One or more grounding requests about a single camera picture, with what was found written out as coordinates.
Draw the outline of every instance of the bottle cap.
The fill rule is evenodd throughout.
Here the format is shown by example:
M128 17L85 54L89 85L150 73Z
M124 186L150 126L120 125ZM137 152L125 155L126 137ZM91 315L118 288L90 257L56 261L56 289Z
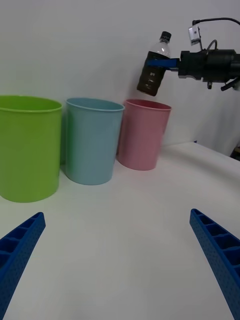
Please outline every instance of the bottle cap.
M160 37L160 39L164 39L164 40L166 40L166 41L170 41L170 39L171 39L171 33L170 32L167 32L167 31L163 31L162 32L162 34L161 34L161 37Z

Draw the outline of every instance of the black wire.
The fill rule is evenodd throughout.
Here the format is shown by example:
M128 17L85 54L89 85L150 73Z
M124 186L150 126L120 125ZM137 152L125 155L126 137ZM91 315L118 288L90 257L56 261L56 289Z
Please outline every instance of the black wire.
M236 24L240 25L240 21L233 19L233 18L211 18L211 19L202 19L202 20L193 20L192 21L192 25L197 25L200 22L207 22L207 21L218 21L218 20L228 20L228 21L232 21L235 22Z
M231 82L226 83L224 86L221 86L221 91L226 91L231 87L234 87L240 81L240 76L236 79L232 80Z
M218 42L217 42L217 40L215 39L215 40L212 40L212 42L210 43L210 45L207 47L207 49L206 49L206 55L209 53L209 50L210 50L210 48L211 48L211 46L213 45L213 44L215 44L215 50L217 49L217 46L218 46Z

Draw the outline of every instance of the dark liquid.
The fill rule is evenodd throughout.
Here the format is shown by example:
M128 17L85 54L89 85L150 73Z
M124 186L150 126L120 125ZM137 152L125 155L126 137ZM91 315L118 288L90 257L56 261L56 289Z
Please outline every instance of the dark liquid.
M146 57L144 66L142 68L141 76L137 85L137 90L150 96L155 96L158 93L158 89L163 80L166 69L149 66L149 60L163 60L169 59L167 56L149 51Z

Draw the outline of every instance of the white wall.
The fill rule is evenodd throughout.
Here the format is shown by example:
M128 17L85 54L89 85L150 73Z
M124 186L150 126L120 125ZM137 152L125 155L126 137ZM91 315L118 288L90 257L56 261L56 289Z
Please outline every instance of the white wall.
M179 57L199 49L190 46L192 20L220 16L240 19L239 0L1 0L0 94L147 99L135 88L161 32L172 33ZM204 23L201 35L205 47L216 38L240 52L233 22ZM229 154L240 140L240 92L166 72L155 99L173 107L166 144L198 139Z

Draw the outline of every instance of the table surface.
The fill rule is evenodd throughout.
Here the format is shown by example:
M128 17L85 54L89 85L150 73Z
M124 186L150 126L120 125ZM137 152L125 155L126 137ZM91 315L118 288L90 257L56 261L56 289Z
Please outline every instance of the table surface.
M232 320L189 224L197 208L240 238L240 162L195 143L152 171L70 181L34 203L0 198L0 238L36 212L40 237L4 320Z

